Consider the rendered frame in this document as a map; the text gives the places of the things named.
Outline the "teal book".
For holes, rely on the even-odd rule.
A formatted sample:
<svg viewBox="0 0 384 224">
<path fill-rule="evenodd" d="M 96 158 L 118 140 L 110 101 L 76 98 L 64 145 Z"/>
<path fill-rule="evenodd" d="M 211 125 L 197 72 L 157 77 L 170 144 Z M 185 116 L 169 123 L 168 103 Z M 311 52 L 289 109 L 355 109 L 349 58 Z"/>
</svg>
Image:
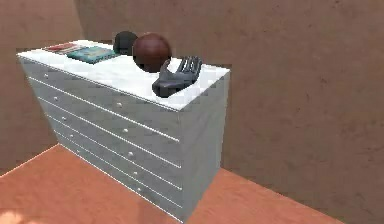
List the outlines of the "teal book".
<svg viewBox="0 0 384 224">
<path fill-rule="evenodd" d="M 96 64 L 105 60 L 118 57 L 113 50 L 102 47 L 85 47 L 79 50 L 67 53 L 66 56 L 88 64 Z"/>
</svg>

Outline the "white chest of drawers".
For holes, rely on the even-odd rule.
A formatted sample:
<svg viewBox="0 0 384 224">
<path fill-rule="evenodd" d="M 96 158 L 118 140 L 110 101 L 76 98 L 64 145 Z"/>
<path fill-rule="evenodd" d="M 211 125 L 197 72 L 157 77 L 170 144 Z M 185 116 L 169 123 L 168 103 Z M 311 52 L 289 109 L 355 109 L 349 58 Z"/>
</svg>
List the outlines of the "white chest of drawers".
<svg viewBox="0 0 384 224">
<path fill-rule="evenodd" d="M 58 141 L 185 222 L 220 168 L 230 71 L 203 65 L 168 98 L 132 57 L 88 64 L 44 48 L 18 55 Z"/>
</svg>

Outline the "brown ball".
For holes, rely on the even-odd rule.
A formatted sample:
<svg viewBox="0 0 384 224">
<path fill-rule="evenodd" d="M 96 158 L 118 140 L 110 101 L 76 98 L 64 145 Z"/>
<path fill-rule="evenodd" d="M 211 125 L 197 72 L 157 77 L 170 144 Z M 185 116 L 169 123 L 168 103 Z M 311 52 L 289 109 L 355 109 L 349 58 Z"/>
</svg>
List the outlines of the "brown ball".
<svg viewBox="0 0 384 224">
<path fill-rule="evenodd" d="M 132 47 L 136 65 L 145 72 L 159 72 L 162 65 L 172 57 L 169 42 L 161 35 L 147 33 L 138 37 Z"/>
</svg>

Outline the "dark grey hand statue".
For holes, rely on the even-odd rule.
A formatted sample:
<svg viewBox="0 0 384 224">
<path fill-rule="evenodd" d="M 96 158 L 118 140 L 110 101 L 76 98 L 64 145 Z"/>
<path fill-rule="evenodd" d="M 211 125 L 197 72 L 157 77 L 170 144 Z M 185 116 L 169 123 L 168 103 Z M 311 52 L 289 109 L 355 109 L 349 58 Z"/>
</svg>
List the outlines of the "dark grey hand statue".
<svg viewBox="0 0 384 224">
<path fill-rule="evenodd" d="M 158 79 L 152 84 L 152 91 L 161 98 L 169 96 L 194 84 L 202 67 L 202 59 L 198 56 L 185 56 L 182 58 L 177 70 L 168 69 L 171 60 L 168 59 L 160 68 Z"/>
</svg>

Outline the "red book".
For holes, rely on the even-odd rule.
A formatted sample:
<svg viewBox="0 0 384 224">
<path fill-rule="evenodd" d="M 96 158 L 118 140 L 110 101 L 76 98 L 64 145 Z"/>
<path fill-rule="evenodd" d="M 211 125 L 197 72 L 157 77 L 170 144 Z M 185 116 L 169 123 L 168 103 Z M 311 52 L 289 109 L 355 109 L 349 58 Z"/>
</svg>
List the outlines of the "red book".
<svg viewBox="0 0 384 224">
<path fill-rule="evenodd" d="M 65 55 L 65 54 L 68 54 L 70 52 L 77 51 L 80 49 L 84 49 L 84 46 L 70 43 L 70 42 L 44 48 L 45 51 L 56 53 L 56 54 L 61 54 L 61 55 Z"/>
</svg>

